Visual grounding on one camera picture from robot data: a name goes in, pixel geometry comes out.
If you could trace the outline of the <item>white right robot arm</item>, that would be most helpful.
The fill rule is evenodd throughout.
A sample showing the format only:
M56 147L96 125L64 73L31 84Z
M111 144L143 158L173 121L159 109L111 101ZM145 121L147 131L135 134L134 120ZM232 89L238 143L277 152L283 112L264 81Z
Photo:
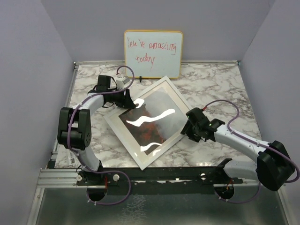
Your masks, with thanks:
M212 140L225 144L251 159L251 162L231 159L225 163L215 172L220 183L231 178L245 178L256 180L271 191L278 191L298 170L284 145L278 141L269 143L235 131L219 119L209 120L200 108L193 108L186 116L182 135L195 142Z

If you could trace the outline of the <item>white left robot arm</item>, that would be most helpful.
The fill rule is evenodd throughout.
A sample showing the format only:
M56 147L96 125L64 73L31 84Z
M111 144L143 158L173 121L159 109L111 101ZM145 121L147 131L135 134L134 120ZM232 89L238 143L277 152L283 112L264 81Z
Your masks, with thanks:
M93 185L103 181L103 166L91 149L91 115L107 103L119 108L136 108L129 87L121 80L115 80L116 87L111 88L113 77L99 75L97 85L87 97L73 107L63 107L59 114L57 141L75 154L82 169L87 171L87 179Z

